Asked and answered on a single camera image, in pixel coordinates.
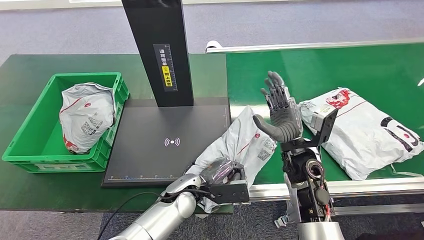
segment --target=gray carpet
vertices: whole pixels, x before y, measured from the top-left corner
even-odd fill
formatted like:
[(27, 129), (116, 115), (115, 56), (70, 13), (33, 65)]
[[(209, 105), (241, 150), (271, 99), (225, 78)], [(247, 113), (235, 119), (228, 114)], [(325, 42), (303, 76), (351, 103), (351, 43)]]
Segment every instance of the gray carpet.
[[(311, 0), (184, 6), (191, 53), (202, 53), (209, 40), (217, 40), (223, 46), (249, 46), (423, 37), (423, 14), (422, 0)], [(12, 54), (137, 53), (121, 7), (3, 11), (0, 12), (0, 36), (0, 64)], [(256, 239), (284, 239), (283, 235), (291, 239), (294, 236), (292, 228), (281, 232), (273, 226), (276, 213), (282, 211), (275, 206), (279, 203), (268, 207), (256, 207), (256, 204), (259, 203), (237, 209), (234, 216), (190, 219), (200, 224), (187, 222), (172, 237), (185, 239), (183, 234), (195, 236), (199, 231), (204, 233), (203, 239), (255, 236)], [(0, 239), (93, 239), (98, 234), (101, 218), (101, 213), (0, 211)], [(124, 228), (125, 224), (128, 222), (119, 225), (117, 221), (116, 228)], [(237, 226), (243, 231), (228, 232), (227, 226)]]
[[(238, 205), (233, 215), (211, 215), (205, 219), (192, 216), (169, 237), (170, 240), (297, 240), (297, 226), (278, 229), (274, 220), (286, 210), (285, 202), (254, 202)], [(111, 213), (103, 216), (103, 227)], [(102, 240), (107, 240), (129, 226), (139, 214), (119, 213), (106, 228)], [(338, 216), (345, 240), (355, 240), (361, 234), (387, 234), (396, 231), (424, 232), (424, 213)]]

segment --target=humanoid robot hand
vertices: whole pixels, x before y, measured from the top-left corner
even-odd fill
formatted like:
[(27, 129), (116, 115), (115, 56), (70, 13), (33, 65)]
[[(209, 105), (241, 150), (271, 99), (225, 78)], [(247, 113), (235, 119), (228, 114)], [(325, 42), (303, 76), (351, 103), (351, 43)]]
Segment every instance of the humanoid robot hand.
[(269, 92), (265, 88), (261, 88), (260, 92), (265, 96), (272, 124), (265, 122), (258, 114), (253, 116), (254, 123), (260, 130), (282, 144), (300, 137), (303, 132), (302, 119), (295, 99), (290, 97), (289, 88), (274, 71), (268, 71), (265, 84)]

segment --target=qr code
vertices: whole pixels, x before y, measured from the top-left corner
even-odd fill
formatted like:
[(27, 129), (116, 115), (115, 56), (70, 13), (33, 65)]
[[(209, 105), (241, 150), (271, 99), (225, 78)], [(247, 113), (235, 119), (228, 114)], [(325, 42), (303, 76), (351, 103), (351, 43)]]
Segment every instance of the qr code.
[(91, 136), (96, 132), (96, 130), (92, 128), (88, 122), (84, 122), (84, 124), (81, 126), (81, 130), (82, 133), (87, 136)]
[(270, 139), (265, 140), (264, 144), (265, 148), (269, 149), (270, 151), (274, 150), (274, 144)]
[(259, 154), (257, 155), (257, 158), (262, 161), (265, 161), (270, 155), (271, 153), (267, 152), (265, 149), (261, 149)]

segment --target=green plastic crate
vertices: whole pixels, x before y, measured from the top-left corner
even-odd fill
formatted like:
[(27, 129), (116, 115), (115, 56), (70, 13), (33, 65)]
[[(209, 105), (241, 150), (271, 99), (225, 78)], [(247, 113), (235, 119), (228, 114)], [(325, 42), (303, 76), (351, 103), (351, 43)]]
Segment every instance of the green plastic crate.
[[(64, 144), (59, 111), (62, 91), (75, 84), (113, 88), (116, 121), (86, 154), (72, 154)], [(106, 168), (124, 103), (130, 93), (120, 72), (58, 73), (41, 92), (2, 159), (30, 173), (102, 172)]]

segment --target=white plastic mailer bag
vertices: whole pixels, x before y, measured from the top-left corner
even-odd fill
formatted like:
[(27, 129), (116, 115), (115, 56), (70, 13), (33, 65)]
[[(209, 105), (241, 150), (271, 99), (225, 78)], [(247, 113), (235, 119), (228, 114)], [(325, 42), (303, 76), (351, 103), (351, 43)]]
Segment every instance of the white plastic mailer bag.
[[(256, 126), (253, 115), (251, 107), (246, 106), (227, 131), (200, 154), (186, 173), (199, 175), (217, 159), (227, 158), (244, 165), (247, 185), (252, 186), (256, 175), (277, 147), (277, 143)], [(217, 205), (204, 197), (199, 206), (206, 213), (211, 213)]]
[(114, 91), (89, 82), (62, 91), (62, 97), (59, 119), (63, 141), (70, 152), (84, 154), (114, 124)]
[(365, 180), (371, 172), (408, 160), (424, 149), (415, 132), (348, 88), (299, 103), (302, 120), (314, 134), (309, 126), (312, 115), (323, 105), (337, 108), (338, 113), (330, 138), (322, 146), (353, 180)]

